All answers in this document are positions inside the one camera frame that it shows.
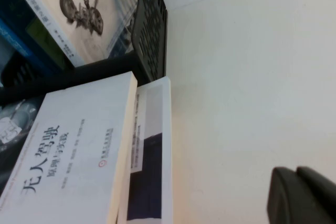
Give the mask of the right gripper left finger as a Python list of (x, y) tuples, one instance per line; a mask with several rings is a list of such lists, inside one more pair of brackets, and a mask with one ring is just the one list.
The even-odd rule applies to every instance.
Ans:
[(335, 201), (319, 201), (296, 170), (272, 170), (267, 214), (270, 223), (335, 223)]

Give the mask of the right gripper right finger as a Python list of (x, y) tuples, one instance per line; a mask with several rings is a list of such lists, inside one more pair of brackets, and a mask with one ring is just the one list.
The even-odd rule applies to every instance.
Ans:
[(297, 167), (296, 173), (319, 201), (335, 201), (335, 183), (330, 179), (307, 166)]

